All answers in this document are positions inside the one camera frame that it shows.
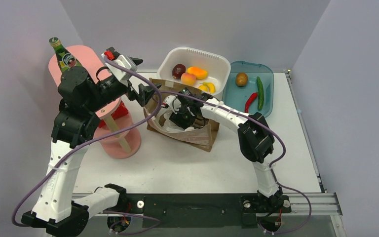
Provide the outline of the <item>white plastic grocery bag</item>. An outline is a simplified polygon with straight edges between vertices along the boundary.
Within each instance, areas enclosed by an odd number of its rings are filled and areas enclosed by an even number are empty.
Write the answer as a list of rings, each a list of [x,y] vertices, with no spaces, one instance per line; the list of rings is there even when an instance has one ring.
[[[160,111],[155,116],[158,120],[161,118],[165,119],[165,122],[161,126],[163,130],[169,132],[169,133],[180,133],[180,132],[187,132],[187,131],[193,131],[195,128],[193,126],[190,126],[186,129],[183,129],[179,126],[177,126],[174,122],[170,120],[170,116],[174,113],[171,110],[166,110],[164,108],[161,108]]]

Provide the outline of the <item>brown paper grocery bag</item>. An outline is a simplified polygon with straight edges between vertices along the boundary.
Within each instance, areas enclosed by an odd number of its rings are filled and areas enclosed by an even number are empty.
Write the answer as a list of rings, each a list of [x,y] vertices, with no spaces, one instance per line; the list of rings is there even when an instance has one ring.
[[[188,88],[193,95],[200,95],[201,90],[187,86],[178,82],[167,81],[163,79],[149,78],[154,84],[161,84],[160,91],[162,96],[154,95],[152,99],[143,107],[144,117],[150,116],[157,107],[158,100],[164,99],[171,95],[171,91],[180,92],[184,88]],[[172,139],[188,143],[191,146],[201,150],[210,152],[217,138],[220,124],[212,119],[203,121],[202,118],[195,120],[194,124],[189,128],[183,129],[171,122],[169,117],[172,115],[170,109],[161,109],[148,121],[147,129],[153,132],[158,132]]]

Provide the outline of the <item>orange peach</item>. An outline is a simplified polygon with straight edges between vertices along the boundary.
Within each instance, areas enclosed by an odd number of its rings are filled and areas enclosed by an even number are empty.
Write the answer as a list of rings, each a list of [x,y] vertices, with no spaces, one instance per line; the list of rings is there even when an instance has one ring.
[[[183,73],[181,75],[181,83],[189,86],[194,86],[197,81],[197,78],[195,75],[190,73]]]

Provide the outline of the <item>dark green bottle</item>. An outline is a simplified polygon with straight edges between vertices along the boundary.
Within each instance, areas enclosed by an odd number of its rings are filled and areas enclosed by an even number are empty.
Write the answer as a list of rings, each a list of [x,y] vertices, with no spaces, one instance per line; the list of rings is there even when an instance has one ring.
[[[82,67],[79,60],[62,45],[57,37],[50,38],[49,44],[55,51],[57,64],[62,73],[75,66]]]

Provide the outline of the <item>red chili pepper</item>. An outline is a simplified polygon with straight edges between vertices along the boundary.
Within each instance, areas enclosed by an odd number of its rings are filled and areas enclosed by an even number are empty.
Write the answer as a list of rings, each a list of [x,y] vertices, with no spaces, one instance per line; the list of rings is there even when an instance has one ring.
[[[250,95],[250,97],[245,102],[245,106],[244,106],[244,112],[245,113],[249,113],[249,108],[250,108],[251,104],[256,100],[257,97],[258,97],[257,92],[254,92]]]

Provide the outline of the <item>green cucumber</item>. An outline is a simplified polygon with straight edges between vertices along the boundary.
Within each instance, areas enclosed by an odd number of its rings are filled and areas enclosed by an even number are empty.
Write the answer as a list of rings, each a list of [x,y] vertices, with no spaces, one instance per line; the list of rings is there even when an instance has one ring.
[[[257,89],[258,89],[258,110],[260,111],[265,102],[265,91],[264,91],[264,86],[263,82],[260,77],[256,77],[257,79]]]

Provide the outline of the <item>red package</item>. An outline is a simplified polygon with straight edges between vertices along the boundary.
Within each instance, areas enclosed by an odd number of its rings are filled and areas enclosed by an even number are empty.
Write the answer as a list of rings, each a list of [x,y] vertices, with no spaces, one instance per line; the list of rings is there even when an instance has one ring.
[[[112,117],[114,120],[116,120],[116,119],[121,118],[121,117],[123,117],[123,116],[126,116],[126,115],[128,115],[128,114],[129,114],[129,110],[128,110],[127,107],[125,106],[124,102],[121,101],[120,104],[119,104],[119,106],[117,107],[117,109],[111,114],[111,117]],[[102,128],[102,127],[104,127],[104,126],[106,126],[106,122],[105,122],[103,119],[101,119],[101,121],[100,121],[98,127],[99,127],[99,128]]]

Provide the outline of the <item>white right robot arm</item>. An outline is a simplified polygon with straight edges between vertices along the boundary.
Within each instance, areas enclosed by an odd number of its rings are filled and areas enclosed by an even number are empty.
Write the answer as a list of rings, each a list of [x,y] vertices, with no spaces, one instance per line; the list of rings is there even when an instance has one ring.
[[[262,114],[240,112],[208,93],[195,95],[187,88],[167,96],[161,106],[169,113],[168,119],[182,129],[189,128],[197,119],[210,119],[237,134],[240,151],[252,162],[258,182],[258,195],[252,201],[244,201],[245,209],[256,206],[260,213],[291,210],[288,197],[265,159],[273,153],[275,137]]]

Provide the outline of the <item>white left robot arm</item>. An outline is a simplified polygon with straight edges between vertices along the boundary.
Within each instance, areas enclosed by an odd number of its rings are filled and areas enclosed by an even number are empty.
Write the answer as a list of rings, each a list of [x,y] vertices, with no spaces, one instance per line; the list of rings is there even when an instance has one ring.
[[[46,176],[35,186],[39,198],[21,221],[19,227],[43,228],[55,237],[76,237],[88,220],[111,208],[122,212],[127,207],[126,190],[107,184],[80,199],[72,199],[73,189],[82,160],[99,125],[97,111],[110,102],[127,95],[144,106],[160,94],[160,85],[142,78],[134,90],[129,77],[135,72],[124,67],[112,70],[108,78],[95,82],[84,67],[75,66],[61,74],[58,92],[62,96],[59,114],[51,133],[51,155]]]

